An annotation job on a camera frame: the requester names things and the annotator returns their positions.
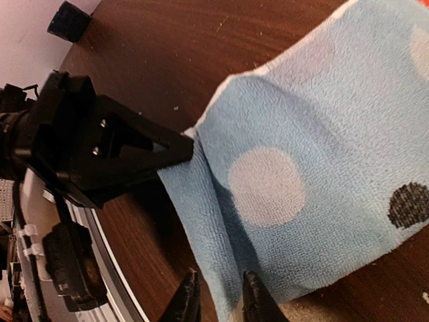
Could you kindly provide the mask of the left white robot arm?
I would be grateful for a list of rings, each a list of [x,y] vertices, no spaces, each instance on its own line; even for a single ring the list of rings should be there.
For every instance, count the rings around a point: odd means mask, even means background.
[[[29,259],[38,321],[49,319],[37,257],[71,312],[108,301],[90,232],[71,218],[68,204],[100,209],[193,155],[188,136],[162,127],[105,95],[88,76],[53,72],[36,98],[1,89],[1,178],[13,181],[17,234]],[[59,223],[42,239],[24,217],[20,185],[32,171],[52,194]]]

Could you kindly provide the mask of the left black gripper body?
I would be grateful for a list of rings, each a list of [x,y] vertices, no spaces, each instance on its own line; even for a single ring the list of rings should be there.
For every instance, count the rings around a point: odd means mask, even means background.
[[[1,178],[22,180],[31,170],[46,186],[80,207],[97,202],[71,180],[78,131],[95,103],[89,76],[53,72],[36,99],[27,90],[1,88]]]

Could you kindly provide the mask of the blue polka dot towel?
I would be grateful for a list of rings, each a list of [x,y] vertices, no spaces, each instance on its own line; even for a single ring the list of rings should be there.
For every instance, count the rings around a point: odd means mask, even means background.
[[[218,319],[241,320],[246,271],[277,303],[336,282],[428,224],[428,7],[344,3],[187,132],[159,176]]]

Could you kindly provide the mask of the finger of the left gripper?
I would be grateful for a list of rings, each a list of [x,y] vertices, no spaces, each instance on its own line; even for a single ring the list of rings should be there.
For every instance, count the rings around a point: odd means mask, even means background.
[[[60,190],[75,205],[100,209],[159,170],[189,161],[193,145],[188,136],[99,95],[71,128],[56,171]]]

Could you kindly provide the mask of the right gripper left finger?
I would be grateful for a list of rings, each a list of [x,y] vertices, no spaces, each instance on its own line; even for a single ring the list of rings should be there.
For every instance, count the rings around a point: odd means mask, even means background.
[[[160,322],[201,321],[200,281],[198,272],[189,270],[180,283]]]

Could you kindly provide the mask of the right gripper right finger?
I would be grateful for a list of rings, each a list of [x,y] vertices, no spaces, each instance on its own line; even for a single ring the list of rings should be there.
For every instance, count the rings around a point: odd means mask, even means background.
[[[243,320],[289,322],[254,271],[243,273]]]

